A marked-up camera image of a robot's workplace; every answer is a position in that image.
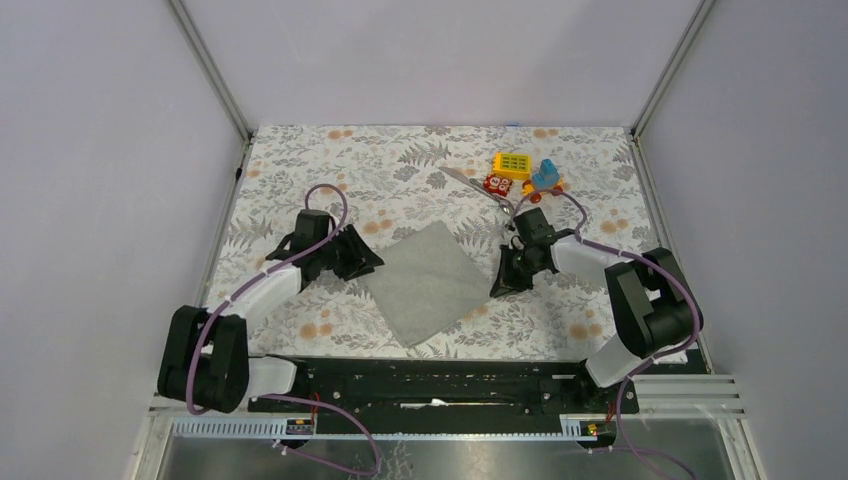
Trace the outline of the metal spoon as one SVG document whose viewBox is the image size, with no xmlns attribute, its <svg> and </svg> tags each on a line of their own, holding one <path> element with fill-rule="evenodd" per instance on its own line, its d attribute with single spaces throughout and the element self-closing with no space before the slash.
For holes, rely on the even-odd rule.
<svg viewBox="0 0 848 480">
<path fill-rule="evenodd" d="M 508 199 L 496 197 L 496 198 L 495 198 L 495 200 L 496 200 L 496 203 L 498 204 L 498 206 L 499 206 L 499 207 L 500 207 L 500 208 L 501 208 L 501 209 L 502 209 L 502 210 L 503 210 L 506 214 L 508 214 L 508 215 L 513 215 L 513 214 L 514 214 L 514 212 L 515 212 L 515 206 L 514 206 L 514 205 L 513 205 L 513 203 L 512 203 L 512 202 L 510 202 Z"/>
</svg>

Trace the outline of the grey cloth napkin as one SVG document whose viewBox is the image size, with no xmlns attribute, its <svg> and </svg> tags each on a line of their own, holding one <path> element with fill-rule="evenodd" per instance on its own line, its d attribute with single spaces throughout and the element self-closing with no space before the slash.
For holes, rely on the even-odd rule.
<svg viewBox="0 0 848 480">
<path fill-rule="evenodd" d="M 417 346 L 484 305 L 488 277 L 438 221 L 378 254 L 382 266 L 364 277 L 396 340 Z"/>
</svg>

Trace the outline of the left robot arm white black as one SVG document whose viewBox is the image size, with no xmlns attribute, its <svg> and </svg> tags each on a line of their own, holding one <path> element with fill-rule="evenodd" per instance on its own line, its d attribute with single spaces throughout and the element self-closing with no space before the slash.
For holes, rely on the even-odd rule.
<svg viewBox="0 0 848 480">
<path fill-rule="evenodd" d="M 248 337 L 286 301 L 324 272 L 343 281 L 371 274 L 384 261 L 354 226 L 325 211 L 304 209 L 267 264 L 214 310 L 184 305 L 172 315 L 157 378 L 160 396 L 193 414 L 233 412 L 267 395 L 288 411 L 309 401 L 310 385 L 294 362 L 253 353 Z"/>
</svg>

